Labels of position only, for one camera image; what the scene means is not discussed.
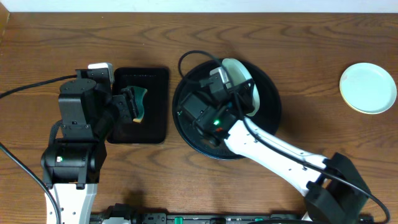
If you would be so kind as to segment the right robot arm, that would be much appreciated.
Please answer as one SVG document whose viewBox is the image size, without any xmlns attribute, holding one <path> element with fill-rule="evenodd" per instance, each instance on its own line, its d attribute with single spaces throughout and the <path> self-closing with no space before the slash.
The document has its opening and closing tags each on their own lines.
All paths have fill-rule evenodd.
<svg viewBox="0 0 398 224">
<path fill-rule="evenodd" d="M 194 150 L 214 159 L 248 158 L 291 184 L 304 197 L 305 223 L 363 223 L 371 194 L 344 155 L 331 158 L 275 136 L 282 116 L 279 92 L 256 66 L 225 73 L 214 62 L 191 70 L 173 98 L 175 126 Z"/>
</svg>

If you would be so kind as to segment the light green plate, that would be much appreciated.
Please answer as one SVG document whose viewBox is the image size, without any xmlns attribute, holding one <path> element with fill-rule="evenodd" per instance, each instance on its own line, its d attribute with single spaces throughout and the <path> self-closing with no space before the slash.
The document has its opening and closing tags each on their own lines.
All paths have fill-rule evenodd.
<svg viewBox="0 0 398 224">
<path fill-rule="evenodd" d="M 350 65 L 342 73 L 339 84 L 352 109 L 360 113 L 383 113 L 397 99 L 397 86 L 393 77 L 373 63 Z"/>
<path fill-rule="evenodd" d="M 226 58 L 223 59 L 222 64 L 230 74 L 229 77 L 231 78 L 234 85 L 242 84 L 243 82 L 248 80 L 253 81 L 253 78 L 248 69 L 239 60 L 236 60 L 234 58 Z M 260 107 L 260 97 L 257 86 L 255 83 L 251 86 L 254 87 L 253 93 L 250 94 L 251 105 L 254 107 L 254 109 L 250 113 L 246 113 L 248 116 L 254 116 L 258 112 Z"/>
</svg>

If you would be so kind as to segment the yellow plastic plate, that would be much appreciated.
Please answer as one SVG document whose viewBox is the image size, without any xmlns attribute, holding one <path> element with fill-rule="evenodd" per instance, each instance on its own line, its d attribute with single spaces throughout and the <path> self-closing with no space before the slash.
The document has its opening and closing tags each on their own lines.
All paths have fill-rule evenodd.
<svg viewBox="0 0 398 224">
<path fill-rule="evenodd" d="M 339 91 L 340 91 L 340 95 L 341 95 L 343 101 L 344 101 L 350 108 L 352 108 L 352 105 L 347 101 L 347 99 L 346 99 L 346 97 L 345 97 L 345 95 L 344 95 L 344 93 L 343 93 L 343 89 L 342 89 L 341 84 L 339 84 Z"/>
</svg>

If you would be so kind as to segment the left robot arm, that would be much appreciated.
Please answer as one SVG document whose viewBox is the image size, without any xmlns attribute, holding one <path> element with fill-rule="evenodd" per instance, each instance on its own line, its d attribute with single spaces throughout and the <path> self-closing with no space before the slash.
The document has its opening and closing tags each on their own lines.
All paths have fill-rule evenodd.
<svg viewBox="0 0 398 224">
<path fill-rule="evenodd" d="M 89 223 L 100 170 L 106 159 L 105 140 L 119 124 L 144 117 L 146 89 L 127 86 L 113 94 L 111 63 L 92 63 L 76 70 L 76 78 L 60 87 L 62 118 L 53 125 L 41 157 L 47 223 Z"/>
</svg>

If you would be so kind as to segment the green yellow sponge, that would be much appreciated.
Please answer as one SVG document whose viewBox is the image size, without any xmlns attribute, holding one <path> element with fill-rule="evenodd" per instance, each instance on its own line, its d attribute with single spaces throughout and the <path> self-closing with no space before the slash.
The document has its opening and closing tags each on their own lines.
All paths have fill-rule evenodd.
<svg viewBox="0 0 398 224">
<path fill-rule="evenodd" d="M 144 97 L 146 93 L 147 89 L 138 86 L 128 86 L 126 88 L 127 105 L 132 121 L 135 123 L 140 123 L 144 118 Z"/>
</svg>

